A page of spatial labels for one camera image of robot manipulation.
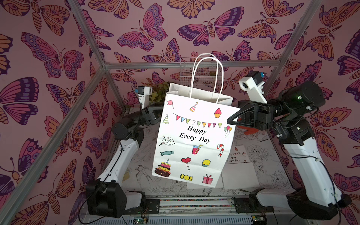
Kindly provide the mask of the aluminium frame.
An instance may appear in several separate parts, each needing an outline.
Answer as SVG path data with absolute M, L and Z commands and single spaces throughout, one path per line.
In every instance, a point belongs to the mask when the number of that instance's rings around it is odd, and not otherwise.
M 107 97 L 123 107 L 109 63 L 82 10 L 84 1 L 1 2 L 1 165 L 8 166 L 24 143 L 40 147 L 39 158 L 25 175 L 1 173 L 1 224 L 8 225 L 32 191 L 85 153 L 70 148 L 56 156 L 65 135 L 90 114 L 89 100 L 102 79 Z

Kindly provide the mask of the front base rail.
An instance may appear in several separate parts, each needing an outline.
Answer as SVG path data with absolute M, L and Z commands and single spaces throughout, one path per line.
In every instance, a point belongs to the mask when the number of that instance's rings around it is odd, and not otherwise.
M 282 208 L 249 208 L 247 196 L 153 197 L 145 210 L 120 218 L 90 215 L 86 206 L 78 224 L 88 225 L 318 225 Z

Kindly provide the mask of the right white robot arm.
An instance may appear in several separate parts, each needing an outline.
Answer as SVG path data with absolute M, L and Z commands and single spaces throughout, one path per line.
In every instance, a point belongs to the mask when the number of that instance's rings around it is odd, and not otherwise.
M 320 87 L 305 82 L 271 100 L 263 96 L 263 83 L 256 84 L 252 78 L 241 81 L 240 87 L 248 93 L 249 100 L 239 101 L 239 110 L 228 118 L 228 123 L 262 131 L 274 129 L 304 184 L 289 194 L 258 189 L 250 194 L 250 205 L 290 209 L 298 217 L 310 220 L 330 220 L 340 215 L 341 209 L 351 203 L 350 196 L 336 188 L 305 118 L 325 103 Z

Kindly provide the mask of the red glove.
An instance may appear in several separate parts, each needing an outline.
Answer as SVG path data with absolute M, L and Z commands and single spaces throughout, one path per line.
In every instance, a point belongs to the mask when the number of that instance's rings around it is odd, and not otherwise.
M 253 128 L 253 127 L 243 127 L 243 126 L 238 126 L 238 128 L 243 129 L 244 130 L 244 135 L 252 135 L 258 132 L 258 129 Z

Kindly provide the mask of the white party paper bag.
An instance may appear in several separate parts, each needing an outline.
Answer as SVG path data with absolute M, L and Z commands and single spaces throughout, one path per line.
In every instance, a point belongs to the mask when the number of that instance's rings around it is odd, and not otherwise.
M 243 145 L 231 147 L 221 176 L 225 190 L 259 187 L 254 164 Z

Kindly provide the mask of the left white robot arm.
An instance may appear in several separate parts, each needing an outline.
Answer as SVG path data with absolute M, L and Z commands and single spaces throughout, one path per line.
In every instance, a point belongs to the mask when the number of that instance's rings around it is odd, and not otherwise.
M 120 218 L 125 213 L 146 210 L 146 195 L 139 191 L 125 192 L 123 177 L 144 139 L 144 126 L 161 120 L 164 105 L 154 103 L 140 111 L 124 116 L 115 123 L 111 132 L 119 141 L 117 151 L 102 174 L 86 187 L 86 204 L 91 215 Z

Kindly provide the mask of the potted green plant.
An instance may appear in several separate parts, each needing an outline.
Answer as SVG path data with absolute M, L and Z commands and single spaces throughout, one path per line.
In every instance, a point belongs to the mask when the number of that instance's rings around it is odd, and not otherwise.
M 169 91 L 170 82 L 154 84 L 149 99 L 151 103 L 163 103 L 166 93 Z

